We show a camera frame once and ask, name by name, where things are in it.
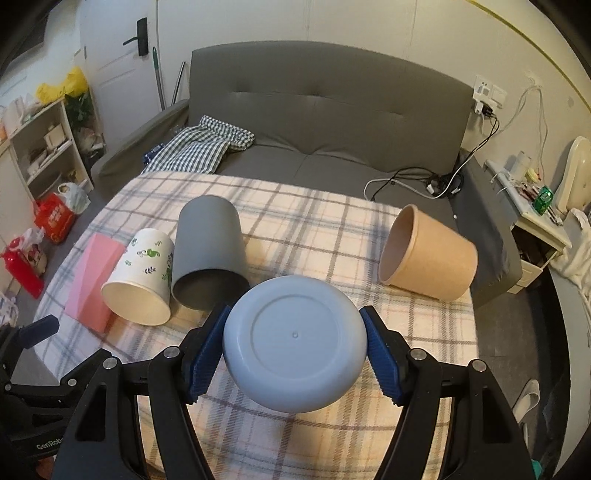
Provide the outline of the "light grey plastic cup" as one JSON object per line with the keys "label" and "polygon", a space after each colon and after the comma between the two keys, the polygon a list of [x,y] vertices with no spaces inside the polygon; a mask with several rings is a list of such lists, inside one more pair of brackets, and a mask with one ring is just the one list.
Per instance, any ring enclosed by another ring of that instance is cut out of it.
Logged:
{"label": "light grey plastic cup", "polygon": [[367,355],[355,304],[324,281],[290,275],[256,285],[231,309],[223,354],[235,384],[257,404],[306,413],[338,401]]}

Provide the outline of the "white printed paper cup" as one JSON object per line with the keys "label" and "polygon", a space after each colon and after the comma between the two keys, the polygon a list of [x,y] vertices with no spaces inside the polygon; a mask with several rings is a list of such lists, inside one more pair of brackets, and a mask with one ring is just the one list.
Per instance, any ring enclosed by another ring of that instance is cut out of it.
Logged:
{"label": "white printed paper cup", "polygon": [[101,287],[106,306],[118,317],[139,325],[166,323],[171,316],[173,251],[173,241],[162,231],[137,231]]}

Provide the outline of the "white tumbler cup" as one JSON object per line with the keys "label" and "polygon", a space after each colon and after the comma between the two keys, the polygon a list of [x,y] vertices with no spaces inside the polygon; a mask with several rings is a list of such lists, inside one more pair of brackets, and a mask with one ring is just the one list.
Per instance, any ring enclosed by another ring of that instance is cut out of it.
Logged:
{"label": "white tumbler cup", "polygon": [[528,169],[531,167],[531,163],[531,157],[524,151],[520,151],[510,168],[512,178],[517,182],[523,181]]}

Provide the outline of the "white slipper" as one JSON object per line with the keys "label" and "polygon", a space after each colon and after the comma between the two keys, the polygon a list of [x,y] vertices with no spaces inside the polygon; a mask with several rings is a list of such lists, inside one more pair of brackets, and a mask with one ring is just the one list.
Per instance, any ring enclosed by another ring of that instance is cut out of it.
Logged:
{"label": "white slipper", "polygon": [[517,423],[522,422],[524,417],[538,406],[540,398],[539,381],[537,379],[528,380],[512,408]]}

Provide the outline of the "plaid table cloth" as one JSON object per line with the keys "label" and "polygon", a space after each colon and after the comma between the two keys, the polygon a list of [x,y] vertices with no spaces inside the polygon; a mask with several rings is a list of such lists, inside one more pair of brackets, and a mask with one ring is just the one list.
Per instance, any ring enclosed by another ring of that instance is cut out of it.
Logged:
{"label": "plaid table cloth", "polygon": [[[181,341],[204,313],[175,307],[159,327],[113,318],[97,334],[65,313],[75,270],[94,234],[128,243],[143,228],[174,235],[181,208],[201,195],[231,201],[245,239],[249,281],[298,274],[339,288],[356,304],[376,308],[407,342],[449,363],[478,354],[472,300],[453,303],[382,285],[378,263],[398,209],[335,193],[238,177],[151,173],[131,180],[97,214],[54,274],[36,314],[59,319],[59,331],[35,352],[61,377],[98,349],[123,362],[150,359]],[[286,415],[260,407],[219,366],[211,387],[189,407],[209,466],[218,479],[371,479],[400,411],[365,367],[331,406]]]}

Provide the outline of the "pink tissue box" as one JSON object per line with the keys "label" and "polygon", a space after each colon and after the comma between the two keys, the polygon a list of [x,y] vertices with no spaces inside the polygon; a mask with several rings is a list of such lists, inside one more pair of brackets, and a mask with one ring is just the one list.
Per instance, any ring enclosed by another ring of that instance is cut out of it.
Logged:
{"label": "pink tissue box", "polygon": [[74,281],[64,312],[86,328],[103,333],[107,329],[110,310],[101,296],[101,287],[108,280],[125,246],[102,234],[93,234],[78,261]]}

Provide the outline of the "brown kraft paper bowl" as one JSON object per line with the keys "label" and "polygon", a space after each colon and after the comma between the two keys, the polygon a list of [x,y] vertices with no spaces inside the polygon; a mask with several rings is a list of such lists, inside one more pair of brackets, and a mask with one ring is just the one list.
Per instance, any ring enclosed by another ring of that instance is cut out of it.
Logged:
{"label": "brown kraft paper bowl", "polygon": [[378,276],[385,285],[451,302],[469,290],[477,267],[471,241],[408,204],[388,234]]}

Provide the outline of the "white bed blanket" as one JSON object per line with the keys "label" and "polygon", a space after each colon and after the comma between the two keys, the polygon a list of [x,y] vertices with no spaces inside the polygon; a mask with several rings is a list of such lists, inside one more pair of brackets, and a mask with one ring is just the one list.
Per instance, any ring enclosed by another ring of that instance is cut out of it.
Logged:
{"label": "white bed blanket", "polygon": [[591,231],[588,216],[582,210],[571,209],[564,220],[564,229],[571,246],[552,260],[551,265],[590,302]]}

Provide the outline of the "white bedside cabinet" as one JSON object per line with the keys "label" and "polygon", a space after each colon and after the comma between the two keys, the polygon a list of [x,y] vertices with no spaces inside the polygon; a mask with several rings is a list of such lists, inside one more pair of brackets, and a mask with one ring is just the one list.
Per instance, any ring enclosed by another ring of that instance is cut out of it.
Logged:
{"label": "white bedside cabinet", "polygon": [[548,213],[541,216],[535,212],[504,167],[487,160],[484,171],[491,177],[490,183],[500,200],[520,254],[522,276],[509,289],[510,293],[518,294],[532,286],[550,262],[572,244],[564,227],[555,225]]}

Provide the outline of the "red shopping bag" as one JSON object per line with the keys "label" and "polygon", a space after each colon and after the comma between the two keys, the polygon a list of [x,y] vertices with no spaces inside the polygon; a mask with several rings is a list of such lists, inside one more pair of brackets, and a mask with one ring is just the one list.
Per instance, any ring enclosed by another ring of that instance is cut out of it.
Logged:
{"label": "red shopping bag", "polygon": [[34,223],[44,230],[53,244],[60,244],[66,239],[75,219],[76,214],[56,193],[50,193],[36,204]]}

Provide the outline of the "green soda can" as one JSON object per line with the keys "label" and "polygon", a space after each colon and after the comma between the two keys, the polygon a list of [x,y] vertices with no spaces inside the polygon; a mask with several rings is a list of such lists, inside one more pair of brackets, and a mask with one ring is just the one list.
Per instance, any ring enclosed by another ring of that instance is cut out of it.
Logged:
{"label": "green soda can", "polygon": [[533,201],[533,209],[540,216],[544,215],[552,204],[554,197],[553,191],[546,185],[542,186]]}

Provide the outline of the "cream bed headboard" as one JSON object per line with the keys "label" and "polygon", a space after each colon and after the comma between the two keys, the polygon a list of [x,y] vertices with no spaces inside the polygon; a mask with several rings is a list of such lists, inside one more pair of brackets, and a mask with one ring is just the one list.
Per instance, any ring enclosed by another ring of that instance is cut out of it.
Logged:
{"label": "cream bed headboard", "polygon": [[590,140],[578,136],[572,143],[558,190],[554,196],[557,210],[566,215],[571,209],[583,210],[590,203]]}

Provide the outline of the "green checked cloth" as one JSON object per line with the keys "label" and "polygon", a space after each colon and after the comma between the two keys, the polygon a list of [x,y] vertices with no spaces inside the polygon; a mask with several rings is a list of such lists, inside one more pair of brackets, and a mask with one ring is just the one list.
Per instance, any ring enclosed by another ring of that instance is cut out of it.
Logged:
{"label": "green checked cloth", "polygon": [[158,150],[146,153],[142,174],[212,174],[226,153],[245,151],[254,140],[256,135],[249,130],[203,115],[197,125],[181,129]]}

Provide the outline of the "yellow plastic bag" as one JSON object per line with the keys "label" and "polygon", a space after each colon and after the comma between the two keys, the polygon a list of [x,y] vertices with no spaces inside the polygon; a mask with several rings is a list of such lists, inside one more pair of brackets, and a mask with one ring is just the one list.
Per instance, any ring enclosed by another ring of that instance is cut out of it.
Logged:
{"label": "yellow plastic bag", "polygon": [[66,75],[65,79],[57,84],[40,84],[35,92],[36,98],[47,105],[66,96],[78,97],[89,90],[87,80],[79,66],[74,66]]}

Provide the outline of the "white door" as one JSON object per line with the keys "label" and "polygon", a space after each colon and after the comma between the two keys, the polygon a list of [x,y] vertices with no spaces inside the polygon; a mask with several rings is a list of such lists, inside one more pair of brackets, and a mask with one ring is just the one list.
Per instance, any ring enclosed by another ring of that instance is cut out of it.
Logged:
{"label": "white door", "polygon": [[[156,3],[88,0],[80,3],[84,74],[106,147],[112,149],[160,111],[152,49],[156,46]],[[148,20],[149,52],[137,54],[136,22]]]}

